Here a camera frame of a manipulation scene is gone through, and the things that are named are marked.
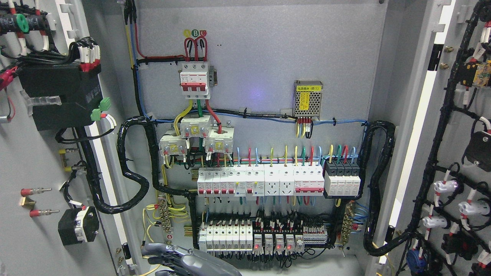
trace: wire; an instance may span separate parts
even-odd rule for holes
[[[145,272],[145,273],[143,273],[143,274],[140,274],[140,275],[138,275],[138,276],[147,276],[147,275],[150,275],[150,274],[152,274],[152,273],[153,273],[155,270],[159,269],[159,267],[160,267],[160,266],[161,266],[161,264],[157,265],[155,268],[151,269],[150,271]]]
[[[116,128],[116,125],[117,125],[116,120],[109,114],[105,114],[104,119],[106,119],[110,123],[111,128],[109,130],[107,130],[106,132],[102,133],[101,135],[88,136],[88,137],[83,137],[83,138],[65,139],[65,138],[63,138],[63,134],[66,132],[66,128],[64,128],[64,129],[60,129],[56,133],[55,140],[60,144],[70,145],[70,144],[80,143],[83,141],[90,141],[90,140],[102,138],[102,137],[110,134],[111,132],[113,132],[113,130]]]
[[[338,153],[337,153],[337,158],[336,158],[336,164],[339,164],[341,162],[341,157],[343,156],[343,150],[342,146],[338,145]]]
[[[177,124],[179,123],[179,120],[181,118],[183,118],[184,116],[186,116],[186,114],[188,114],[191,109],[192,109],[192,100],[189,100],[188,107],[185,110],[183,110],[181,113],[179,113],[179,115],[177,115],[176,118],[174,119],[174,130],[176,131],[177,136],[181,135],[181,131],[179,130],[179,128],[177,126]]]
[[[288,146],[285,145],[285,167],[286,167],[286,161],[287,161],[287,158],[288,158],[287,154],[288,154]]]
[[[147,58],[147,59],[166,59],[166,58],[184,57],[184,55],[167,55],[167,56],[146,56],[146,55],[143,55],[140,51],[140,45],[139,45],[139,41],[138,41],[138,25],[137,25],[136,21],[133,23],[133,26],[135,28],[136,51],[138,52],[138,54],[141,57]]]
[[[241,166],[241,152],[239,150],[239,147],[237,147],[237,160],[239,162],[239,166]]]
[[[302,166],[305,166],[305,147],[302,149],[302,156],[300,156],[302,159]]]
[[[331,146],[329,147],[329,164],[332,163],[332,155],[334,153],[334,146],[331,144]]]
[[[355,163],[356,147],[353,147],[353,154],[351,155],[351,164]]]
[[[317,163],[318,166],[321,165],[321,161],[322,161],[322,148],[321,146],[319,146],[319,163]]]
[[[128,44],[128,54],[130,55],[130,64],[131,67],[134,67],[134,57],[133,57],[133,51],[132,51],[132,43],[131,43],[131,36],[130,36],[130,27],[128,25],[125,25],[125,33],[126,33],[126,43]]]
[[[305,124],[302,124],[302,136],[300,138],[303,138],[305,136]]]
[[[203,53],[203,61],[206,62],[208,60],[208,41],[202,35],[196,38],[196,42],[200,41],[200,40],[203,41],[202,48],[205,48],[205,51]]]
[[[467,106],[464,106],[465,110],[469,110],[470,106],[472,106],[472,103],[474,102],[474,98],[476,97],[477,93],[477,87],[474,88],[474,91],[472,92],[472,96],[470,97],[469,104]]]
[[[314,164],[314,147],[310,146],[310,165]]]
[[[302,258],[302,259],[304,259],[304,260],[312,260],[312,259],[315,259],[315,258],[319,257],[320,255],[322,255],[322,253],[324,253],[324,251],[326,251],[326,249],[327,249],[327,248],[322,249],[322,251],[321,251],[319,254],[317,254],[317,255],[315,255],[315,256],[313,256],[313,257],[310,257],[310,258],[304,258],[304,256],[300,256],[300,258]]]
[[[372,244],[373,244],[373,246],[375,248],[379,248],[374,242],[372,242]],[[392,276],[395,276],[395,271],[394,271],[395,270],[395,267],[392,264],[392,261],[390,260],[389,255],[388,254],[385,254],[384,256],[387,258],[387,261],[389,261],[390,271],[392,272]]]
[[[198,117],[203,117],[203,108],[201,106],[201,100],[196,100],[196,106],[198,107]]]
[[[297,151],[298,151],[298,147],[295,146],[295,166],[298,166],[299,165],[299,160],[297,158]]]
[[[217,125],[218,125],[218,134],[221,134],[221,122],[220,122],[220,119],[218,119],[218,116],[215,114],[215,112],[212,110],[211,106],[210,106],[210,101],[209,100],[205,100],[205,104],[206,104],[206,109],[208,110],[208,112],[211,114],[211,116],[215,119],[215,121],[217,121]]]
[[[10,123],[12,119],[15,117],[15,105],[14,102],[12,102],[12,99],[7,93],[7,87],[5,88],[5,94],[7,95],[7,102],[8,102],[8,116],[7,116],[7,121]]]

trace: red breaker toggle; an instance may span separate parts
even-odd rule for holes
[[[324,188],[295,188],[297,193],[323,193]]]
[[[189,91],[189,88],[191,91],[205,91],[206,89],[206,83],[181,83],[181,86],[183,91]]]

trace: blue wire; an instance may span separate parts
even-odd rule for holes
[[[361,204],[360,204],[360,203],[358,203],[358,202],[357,202],[357,204],[358,204],[358,205],[360,205],[361,207],[363,207],[363,208],[365,208],[365,209],[369,210],[369,209],[368,209],[368,207],[366,207],[366,206],[364,206],[364,205],[361,205]]]
[[[230,117],[237,117],[237,118],[243,118],[241,115],[235,115],[235,114],[228,114],[228,113],[220,113],[220,112],[215,112],[216,114],[223,115],[223,116],[230,116]],[[246,117],[246,119],[254,119],[254,120],[266,120],[266,121],[273,121],[273,122],[280,122],[280,123],[287,123],[287,124],[295,124],[295,121],[285,121],[285,120],[280,120],[280,119],[274,119],[274,118],[258,118],[258,117]],[[354,120],[336,120],[336,124],[346,124],[346,123],[367,123],[367,120],[363,119],[354,119]],[[323,124],[334,124],[334,121],[314,121],[314,125],[323,125]]]
[[[356,147],[353,147],[353,154],[351,155],[351,164],[355,163]]]
[[[319,146],[319,163],[318,165],[321,165],[321,160],[322,160],[322,148]]]
[[[134,34],[134,31],[133,31],[133,24],[130,24],[130,42],[131,42],[131,50],[132,50],[132,54],[133,54],[133,63],[135,65],[135,74],[136,74],[136,85],[138,87],[138,100],[140,101],[140,106],[141,106],[141,111],[143,113],[143,116],[149,118],[149,116],[147,115],[147,111],[145,110],[145,105],[143,104],[143,100],[141,98],[141,93],[140,93],[140,89],[141,89],[141,81],[140,81],[140,74],[138,72],[138,69],[137,69],[137,62],[136,62],[136,50],[135,50],[135,34]],[[152,121],[155,121],[155,122],[159,122],[159,123],[173,123],[174,120],[156,120],[156,119],[150,119]]]
[[[237,161],[239,166],[241,166],[241,151],[239,150],[239,147],[237,147]]]

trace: yellow label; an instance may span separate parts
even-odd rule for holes
[[[310,103],[310,93],[309,92],[301,92],[300,93],[299,110],[308,110],[309,103]]]
[[[171,153],[176,153],[178,151],[177,149],[177,145],[176,144],[173,144],[173,145],[169,145],[169,151]]]
[[[198,126],[191,126],[191,134],[193,135],[199,134]]]
[[[297,85],[297,92],[303,92],[303,91],[315,92],[321,90],[322,90],[321,85]]]

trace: yellow wire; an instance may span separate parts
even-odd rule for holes
[[[288,146],[285,145],[285,167],[286,167],[286,161],[287,161],[287,152],[288,152]]]
[[[162,171],[162,178],[164,180],[164,186],[167,186],[168,185],[168,183],[167,183],[167,175],[165,173],[165,167],[164,167],[164,165],[162,165],[161,171]]]
[[[332,154],[334,153],[334,146],[331,144],[329,148],[329,163],[332,163]]]
[[[131,64],[131,67],[133,68],[133,66],[134,66],[134,64],[133,64],[133,53],[131,50],[130,29],[129,29],[128,25],[125,25],[125,30],[126,30],[126,42],[128,44],[128,52],[130,53],[130,64]]]
[[[153,211],[153,213],[152,213],[152,217],[153,217],[155,220],[160,220],[162,217],[156,217],[156,216],[155,216],[155,212],[156,212],[156,211],[157,211],[156,209]]]
[[[303,124],[303,127],[302,127],[302,136],[300,138],[303,138],[305,136],[305,124]]]
[[[153,268],[153,269],[152,269],[152,270],[150,270],[149,272],[145,272],[145,273],[140,274],[140,275],[138,275],[138,276],[147,276],[147,275],[149,275],[149,274],[153,273],[155,270],[159,269],[159,267],[160,267],[160,265],[157,265],[155,268]]]
[[[379,248],[374,242],[372,242],[372,244],[375,248]],[[385,254],[384,256],[387,258],[387,261],[389,261],[390,272],[392,272],[392,276],[395,276],[395,272],[394,272],[395,266],[392,264],[392,261],[390,260],[389,255]]]
[[[179,113],[179,115],[177,115],[177,117],[174,119],[174,129],[176,130],[177,136],[181,135],[181,132],[177,127],[177,123],[179,122],[179,119],[186,116],[186,114],[188,114],[191,109],[192,109],[192,100],[189,100],[189,106],[184,111]]]
[[[273,148],[271,148],[270,167],[273,166]]]
[[[298,160],[298,156],[297,156],[297,150],[298,150],[299,147],[295,146],[295,166],[298,166],[299,165],[299,160]]]
[[[148,239],[149,239],[149,240],[150,240],[152,243],[154,243],[155,241],[152,239],[152,237],[150,237],[150,233],[148,232],[148,230],[150,230],[150,227],[152,227],[152,225],[149,225],[149,226],[147,227],[147,232],[146,232],[146,234],[147,234],[147,236],[148,236]]]

